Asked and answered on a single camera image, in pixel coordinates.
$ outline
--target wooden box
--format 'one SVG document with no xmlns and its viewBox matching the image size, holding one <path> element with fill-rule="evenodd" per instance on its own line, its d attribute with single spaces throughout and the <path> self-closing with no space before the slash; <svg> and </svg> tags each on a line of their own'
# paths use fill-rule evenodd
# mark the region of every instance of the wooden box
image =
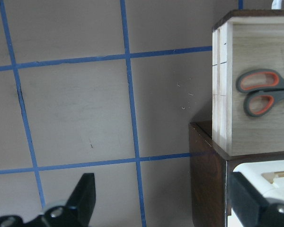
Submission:
<svg viewBox="0 0 284 227">
<path fill-rule="evenodd" d="M 237 78 L 272 69 L 284 78 L 284 10 L 234 10 L 213 28 L 213 140 L 229 155 L 284 151 L 284 100 L 245 114 Z"/>
</svg>

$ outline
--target orange scissor handle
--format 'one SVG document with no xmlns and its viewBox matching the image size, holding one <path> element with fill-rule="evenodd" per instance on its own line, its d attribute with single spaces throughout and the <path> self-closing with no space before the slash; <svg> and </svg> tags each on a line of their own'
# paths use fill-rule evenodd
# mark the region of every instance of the orange scissor handle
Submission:
<svg viewBox="0 0 284 227">
<path fill-rule="evenodd" d="M 257 90 L 278 89 L 284 85 L 284 79 L 274 70 L 252 70 L 242 74 L 236 83 L 237 90 L 248 93 Z"/>
<path fill-rule="evenodd" d="M 284 99 L 284 90 L 259 91 L 248 94 L 244 100 L 244 110 L 252 117 L 265 115 L 279 101 Z"/>
</svg>

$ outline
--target blue tape line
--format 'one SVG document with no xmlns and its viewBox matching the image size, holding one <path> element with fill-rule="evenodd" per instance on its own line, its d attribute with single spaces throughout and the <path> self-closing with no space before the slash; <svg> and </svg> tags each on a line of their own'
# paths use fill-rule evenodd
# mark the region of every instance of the blue tape line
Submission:
<svg viewBox="0 0 284 227">
<path fill-rule="evenodd" d="M 3 169 L 0 170 L 0 174 L 17 174 L 17 173 L 26 173 L 33 172 L 34 168 L 20 168 L 20 169 Z"/>
<path fill-rule="evenodd" d="M 130 47 L 129 47 L 125 0 L 120 0 L 120 7 L 121 7 L 121 17 L 122 17 L 122 27 L 123 27 L 124 49 L 125 49 L 125 56 L 126 56 L 125 60 L 126 60 L 127 80 L 128 80 L 128 85 L 129 85 L 129 88 L 128 88 L 129 89 L 129 102 L 130 102 L 132 127 L 133 127 L 133 144 L 134 144 L 135 157 L 137 159 L 136 160 L 136 170 L 137 170 L 137 182 L 138 182 L 141 222 L 142 222 L 142 227 L 146 227 L 141 163 L 139 160 L 140 154 L 139 154 L 137 121 L 136 121 L 134 96 L 133 96 L 132 65 L 131 65 L 131 55 L 130 55 Z"/>
<path fill-rule="evenodd" d="M 58 166 L 41 166 L 38 169 L 40 171 L 56 170 L 56 169 L 70 169 L 70 168 L 80 168 L 80 167 L 90 167 L 90 166 L 105 166 L 105 165 L 113 165 L 113 164 L 132 163 L 135 161 L 136 161 L 135 158 L 127 158 L 127 159 L 118 159 L 118 160 L 109 160 L 109 161 L 66 164 L 66 165 L 58 165 Z"/>
<path fill-rule="evenodd" d="M 238 9 L 243 9 L 243 8 L 244 8 L 244 0 L 239 0 Z"/>
<path fill-rule="evenodd" d="M 175 49 L 175 50 L 130 53 L 130 58 L 144 58 L 144 57 L 184 54 L 184 53 L 193 53 L 193 52 L 206 52 L 212 50 L 213 50 L 212 46 L 200 46 L 200 47 L 191 47 L 191 48 Z M 17 63 L 17 69 L 60 65 L 60 64 L 94 62 L 94 61 L 110 61 L 110 60 L 119 60 L 119 59 L 126 59 L 126 54 Z M 0 66 L 0 71 L 7 71 L 7 70 L 12 70 L 12 66 L 11 65 Z"/>
<path fill-rule="evenodd" d="M 0 71 L 7 71 L 7 70 L 12 70 L 12 66 L 11 65 L 0 66 Z"/>
<path fill-rule="evenodd" d="M 71 58 L 71 59 L 61 59 L 61 60 L 52 60 L 52 61 L 34 61 L 27 63 L 17 64 L 18 69 L 31 68 L 31 67 L 41 67 L 49 65 L 60 65 L 65 63 L 84 63 L 84 62 L 93 62 L 93 61 L 110 61 L 125 59 L 125 54 L 115 54 L 102 57 L 86 57 L 86 58 Z"/>
<path fill-rule="evenodd" d="M 7 46 L 8 46 L 8 50 L 9 50 L 11 67 L 13 69 L 14 77 L 15 77 L 15 81 L 16 81 L 17 93 L 18 93 L 19 103 L 20 103 L 20 107 L 21 107 L 21 115 L 22 115 L 22 119 L 23 119 L 23 123 L 24 123 L 25 133 L 26 133 L 26 136 L 27 136 L 27 142 L 28 142 L 28 147 L 29 147 L 31 159 L 32 159 L 33 169 L 34 169 L 34 172 L 35 172 L 37 187 L 38 187 L 38 191 L 39 191 L 39 195 L 40 195 L 40 202 L 41 202 L 42 207 L 44 207 L 45 206 L 44 194 L 43 194 L 40 175 L 39 175 L 39 172 L 37 170 L 37 167 L 38 167 L 37 166 L 37 160 L 36 160 L 34 147 L 33 147 L 33 141 L 32 141 L 32 138 L 31 138 L 31 133 L 30 133 L 29 125 L 28 125 L 27 114 L 26 114 L 26 111 L 25 111 L 24 100 L 23 100 L 23 96 L 22 96 L 22 92 L 21 92 L 20 77 L 19 77 L 19 73 L 18 73 L 18 69 L 17 69 L 15 53 L 14 53 L 14 49 L 13 49 L 13 45 L 12 45 L 12 41 L 11 41 L 11 37 L 10 37 L 8 19 L 7 19 L 7 16 L 6 16 L 5 5 L 4 5 L 3 0 L 0 0 L 0 12 L 1 12 L 1 18 L 2 18 L 2 23 L 3 23 L 4 33 L 5 33 L 5 37 L 6 37 L 6 42 L 7 42 Z"/>
<path fill-rule="evenodd" d="M 161 156 L 152 156 L 152 157 L 141 157 L 140 161 L 157 161 L 157 160 L 164 160 L 170 158 L 181 158 L 181 157 L 191 157 L 190 153 L 182 153 L 182 154 L 173 154 L 173 155 L 161 155 Z"/>
<path fill-rule="evenodd" d="M 206 52 L 206 51 L 212 51 L 212 50 L 213 50 L 212 46 L 200 46 L 200 47 L 191 47 L 191 48 L 185 48 L 185 49 L 174 49 L 174 50 L 166 50 L 166 51 L 131 53 L 131 58 L 145 58 L 145 57 L 154 57 L 154 56 L 162 56 L 162 55 L 172 55 L 172 54 Z"/>
<path fill-rule="evenodd" d="M 117 160 L 109 160 L 109 161 L 65 164 L 65 165 L 56 165 L 56 166 L 40 166 L 36 168 L 4 169 L 4 170 L 0 170 L 0 174 L 16 174 L 16 173 L 34 172 L 36 169 L 38 171 L 46 171 L 46 170 L 72 169 L 72 168 L 81 168 L 81 167 L 90 167 L 90 166 L 125 164 L 125 163 L 133 163 L 137 161 L 140 161 L 140 162 L 156 161 L 156 160 L 164 160 L 164 159 L 170 159 L 170 158 L 191 157 L 191 156 L 195 156 L 195 154 L 204 155 L 208 153 L 204 153 L 204 152 L 198 152 L 198 153 L 193 153 L 193 154 L 183 153 L 183 154 L 161 155 L 161 156 L 151 156 L 151 157 L 141 157 L 141 158 L 126 158 L 126 159 L 117 159 Z"/>
</svg>

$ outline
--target dark wooden cabinet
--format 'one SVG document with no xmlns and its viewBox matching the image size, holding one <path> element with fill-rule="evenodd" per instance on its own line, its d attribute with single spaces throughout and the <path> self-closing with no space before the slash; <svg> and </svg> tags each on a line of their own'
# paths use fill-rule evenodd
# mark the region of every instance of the dark wooden cabinet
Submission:
<svg viewBox="0 0 284 227">
<path fill-rule="evenodd" d="M 284 160 L 284 151 L 229 156 L 212 140 L 212 122 L 189 125 L 192 211 L 195 227 L 225 227 L 231 213 L 228 174 L 247 162 Z"/>
</svg>

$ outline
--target white plastic part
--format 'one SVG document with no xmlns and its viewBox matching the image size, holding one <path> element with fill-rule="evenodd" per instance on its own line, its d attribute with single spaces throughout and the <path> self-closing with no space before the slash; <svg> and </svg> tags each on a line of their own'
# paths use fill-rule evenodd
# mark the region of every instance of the white plastic part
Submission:
<svg viewBox="0 0 284 227">
<path fill-rule="evenodd" d="M 281 9 L 282 8 L 282 0 L 274 0 L 271 5 L 271 9 Z"/>
<path fill-rule="evenodd" d="M 241 172 L 263 197 L 284 201 L 284 160 L 243 163 L 234 172 Z M 228 227 L 242 227 L 233 210 Z"/>
</svg>

